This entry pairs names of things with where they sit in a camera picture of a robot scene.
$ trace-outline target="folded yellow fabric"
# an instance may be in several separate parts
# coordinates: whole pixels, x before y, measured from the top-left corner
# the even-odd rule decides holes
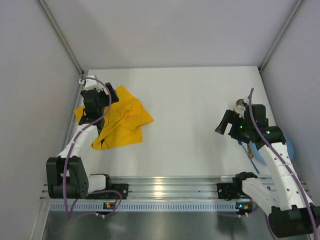
[[[119,102],[113,103],[109,113],[104,117],[103,129],[92,144],[94,149],[105,150],[140,143],[143,141],[141,125],[153,121],[140,101],[125,87],[118,87],[116,93]],[[74,111],[78,122],[83,115],[83,109],[84,106]]]

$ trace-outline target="gray floor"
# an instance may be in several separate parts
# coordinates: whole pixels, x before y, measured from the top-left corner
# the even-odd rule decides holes
[[[75,212],[72,218],[82,215]],[[66,225],[64,212],[51,212],[42,240],[271,240],[259,210],[249,218],[213,212],[118,212],[106,219],[86,215]],[[283,238],[307,240],[306,236]]]

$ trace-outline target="blue plate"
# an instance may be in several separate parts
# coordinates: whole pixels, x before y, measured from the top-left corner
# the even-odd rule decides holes
[[[292,160],[294,158],[295,155],[295,150],[294,150],[294,146],[292,145],[291,141],[289,140],[289,138],[287,138],[286,136],[284,136],[285,140],[286,140],[286,147],[288,150],[288,155],[290,160]],[[251,152],[253,154],[253,156],[255,156],[261,163],[266,164],[266,161],[264,160],[264,158],[260,155],[259,151],[257,150],[257,147],[254,143],[250,142],[250,148],[251,148]]]

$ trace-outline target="gray wall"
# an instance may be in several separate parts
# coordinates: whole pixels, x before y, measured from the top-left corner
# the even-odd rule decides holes
[[[302,6],[264,71],[276,117],[294,143],[293,160],[320,204],[320,1]]]
[[[258,66],[295,0],[47,0],[86,69]]]
[[[27,239],[78,74],[35,0],[0,3],[0,238]]]

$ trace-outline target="white tabletop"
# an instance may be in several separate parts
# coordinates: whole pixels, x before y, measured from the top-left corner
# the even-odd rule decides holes
[[[114,88],[123,85],[154,122],[142,127],[143,142],[91,149],[85,159],[95,173],[111,176],[226,176],[255,173],[238,141],[215,133],[227,109],[248,96],[264,104],[275,124],[257,67],[186,67],[90,70]],[[269,174],[254,159],[260,174]]]

